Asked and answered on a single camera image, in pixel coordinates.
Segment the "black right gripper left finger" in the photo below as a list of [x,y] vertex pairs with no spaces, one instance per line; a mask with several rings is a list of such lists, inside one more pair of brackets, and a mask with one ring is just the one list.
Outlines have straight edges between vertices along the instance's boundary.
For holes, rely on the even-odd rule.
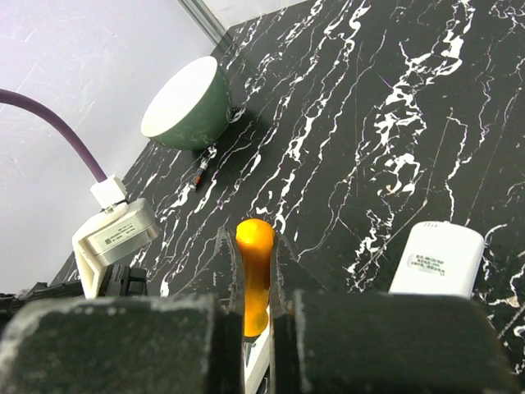
[[36,300],[1,337],[4,393],[241,393],[244,279],[233,231],[173,296]]

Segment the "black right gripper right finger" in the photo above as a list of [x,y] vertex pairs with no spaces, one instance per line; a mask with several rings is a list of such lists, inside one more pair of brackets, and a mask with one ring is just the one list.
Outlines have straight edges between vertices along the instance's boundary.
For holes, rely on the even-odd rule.
[[494,329],[449,295],[328,291],[278,235],[270,266],[271,393],[517,393]]

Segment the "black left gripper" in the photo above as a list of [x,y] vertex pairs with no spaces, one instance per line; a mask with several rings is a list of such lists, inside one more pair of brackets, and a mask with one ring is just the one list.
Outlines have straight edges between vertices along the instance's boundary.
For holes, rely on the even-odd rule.
[[[84,294],[80,280],[49,286],[38,282],[29,290],[18,294],[1,294],[1,311],[17,312],[34,300],[80,297]],[[95,297],[104,296],[146,296],[147,275],[142,268],[113,264],[102,277],[102,284],[95,291]]]

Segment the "black battery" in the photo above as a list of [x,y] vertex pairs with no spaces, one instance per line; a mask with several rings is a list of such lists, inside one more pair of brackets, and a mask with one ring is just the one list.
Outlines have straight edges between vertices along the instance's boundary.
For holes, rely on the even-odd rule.
[[207,171],[208,169],[208,163],[209,163],[209,159],[208,158],[203,158],[199,164],[199,167],[196,171],[196,173],[194,174],[194,177],[190,183],[190,189],[193,190],[193,191],[196,191],[199,187],[199,183],[201,182],[201,180],[203,179],[203,176],[204,176],[204,173]]

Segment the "white remote black batteries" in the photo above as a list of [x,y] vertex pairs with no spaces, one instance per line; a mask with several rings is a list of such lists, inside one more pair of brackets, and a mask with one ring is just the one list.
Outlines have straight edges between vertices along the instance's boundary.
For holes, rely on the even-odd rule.
[[419,222],[409,233],[389,292],[469,299],[484,249],[484,237],[473,229]]

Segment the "white remote blue battery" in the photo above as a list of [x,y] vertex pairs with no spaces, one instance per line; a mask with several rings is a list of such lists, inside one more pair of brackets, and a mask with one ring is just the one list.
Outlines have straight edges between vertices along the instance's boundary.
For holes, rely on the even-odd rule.
[[257,337],[244,339],[244,392],[258,392],[270,363],[270,325]]

